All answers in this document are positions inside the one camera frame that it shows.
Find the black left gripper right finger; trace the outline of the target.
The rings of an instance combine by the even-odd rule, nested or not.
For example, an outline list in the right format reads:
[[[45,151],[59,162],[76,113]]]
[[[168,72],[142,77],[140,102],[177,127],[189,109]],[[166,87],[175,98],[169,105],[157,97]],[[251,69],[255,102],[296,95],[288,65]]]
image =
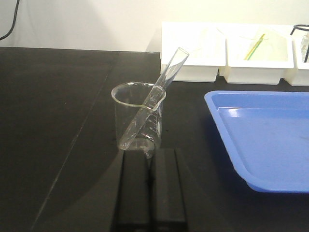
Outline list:
[[[159,149],[151,163],[152,215],[156,225],[186,224],[177,161],[173,149]]]

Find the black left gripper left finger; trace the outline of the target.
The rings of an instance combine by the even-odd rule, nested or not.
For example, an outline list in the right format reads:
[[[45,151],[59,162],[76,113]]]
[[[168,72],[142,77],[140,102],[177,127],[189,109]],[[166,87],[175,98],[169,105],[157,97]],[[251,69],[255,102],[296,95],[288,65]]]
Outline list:
[[[149,170],[142,151],[125,151],[119,206],[118,226],[149,226]]]

